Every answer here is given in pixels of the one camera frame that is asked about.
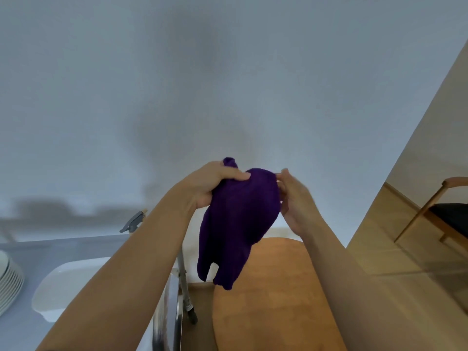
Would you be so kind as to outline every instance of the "wooden table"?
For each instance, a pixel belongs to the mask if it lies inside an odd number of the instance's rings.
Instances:
[[[213,328],[219,351],[345,351],[302,242],[266,238],[252,247],[230,291],[216,286]]]

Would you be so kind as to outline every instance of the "chair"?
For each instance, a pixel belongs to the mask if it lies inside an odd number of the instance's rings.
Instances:
[[[441,203],[437,201],[449,189],[460,186],[468,186],[468,177],[451,177],[442,182],[442,187],[427,201],[405,229],[396,237],[397,242],[401,236],[423,216],[432,224],[444,232],[440,242],[452,238],[458,244],[468,250],[468,204],[465,203]]]

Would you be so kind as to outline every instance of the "person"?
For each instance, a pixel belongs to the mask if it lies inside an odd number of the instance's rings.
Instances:
[[[55,322],[37,351],[135,350],[162,294],[190,219],[223,179],[250,174],[210,162],[172,187]],[[349,351],[431,346],[338,241],[308,189],[277,174],[281,213],[310,255]]]

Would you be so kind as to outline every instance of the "gray countertop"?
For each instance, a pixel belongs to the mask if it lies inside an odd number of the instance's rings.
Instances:
[[[53,323],[31,307],[39,283],[56,267],[77,260],[113,255],[128,234],[0,244],[21,267],[26,279],[12,306],[0,316],[0,350],[33,351]]]

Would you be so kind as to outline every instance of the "purple cloth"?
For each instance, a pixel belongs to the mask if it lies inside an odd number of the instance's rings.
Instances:
[[[237,167],[233,158],[223,162]],[[260,168],[248,172],[247,181],[223,180],[213,190],[200,228],[198,277],[206,281],[215,263],[219,269],[213,282],[226,290],[232,289],[252,245],[270,229],[281,208],[275,174]]]

